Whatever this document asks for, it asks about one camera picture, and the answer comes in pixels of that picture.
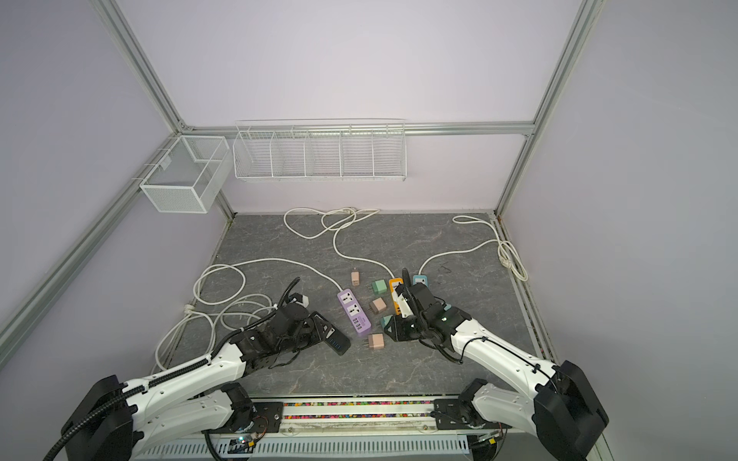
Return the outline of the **black power strip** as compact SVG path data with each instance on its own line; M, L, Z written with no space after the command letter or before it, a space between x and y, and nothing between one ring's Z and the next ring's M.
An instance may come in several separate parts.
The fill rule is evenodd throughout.
M340 357L345 355L351 347L350 339L320 313L314 312L311 317L320 339Z

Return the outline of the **teal power strip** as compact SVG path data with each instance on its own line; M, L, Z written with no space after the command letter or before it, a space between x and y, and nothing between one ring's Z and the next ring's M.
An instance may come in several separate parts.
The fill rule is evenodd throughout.
M424 284L426 286L429 285L428 277L425 275L413 275L412 276L412 283L413 284Z

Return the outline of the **purple power strip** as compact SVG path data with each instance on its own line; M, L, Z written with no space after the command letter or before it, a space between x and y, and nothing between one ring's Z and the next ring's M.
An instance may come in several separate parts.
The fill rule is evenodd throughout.
M336 297L356 333L358 335L369 334L372 330L372 324L353 291L351 289L342 290Z

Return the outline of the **orange power strip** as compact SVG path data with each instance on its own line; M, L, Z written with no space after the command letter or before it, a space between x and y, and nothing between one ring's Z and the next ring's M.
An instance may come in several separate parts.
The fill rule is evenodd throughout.
M402 293L403 289L401 288L401 285L403 284L403 280L400 278L391 279L389 281L389 285L391 288L391 297L392 297L392 290L396 289L398 293Z

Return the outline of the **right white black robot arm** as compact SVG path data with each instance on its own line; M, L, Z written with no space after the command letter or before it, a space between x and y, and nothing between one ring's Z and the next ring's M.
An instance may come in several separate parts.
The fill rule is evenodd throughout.
M471 314L450 307L409 272L394 288L407 315L384 332L395 342L418 341L451 363L474 361L508 388L474 380L459 395L459 420L469 426L499 423L535 436L557 460L584 460L609 424L607 411L585 372L527 353L492 333Z

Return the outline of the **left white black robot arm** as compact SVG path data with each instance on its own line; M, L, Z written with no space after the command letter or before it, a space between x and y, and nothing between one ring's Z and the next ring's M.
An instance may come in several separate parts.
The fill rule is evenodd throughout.
M240 380L290 365L302 351L336 337L336 328L290 282L265 317L237 328L211 351L167 371L123 382L98 380L46 453L54 460L129 460L194 433L265 432L267 418Z

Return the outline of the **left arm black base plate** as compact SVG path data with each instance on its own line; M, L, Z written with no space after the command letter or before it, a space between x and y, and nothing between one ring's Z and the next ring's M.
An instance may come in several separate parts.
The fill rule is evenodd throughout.
M276 433L280 430L284 413L282 401L257 401L247 409L234 410L226 423L209 432L225 433Z

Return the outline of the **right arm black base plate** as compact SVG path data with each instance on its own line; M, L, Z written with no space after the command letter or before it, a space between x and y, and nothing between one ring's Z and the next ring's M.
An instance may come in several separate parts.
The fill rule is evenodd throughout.
M435 425L440 430L462 429L509 429L510 426L500 422L484 420L470 403L463 403L459 398L436 399L430 413Z

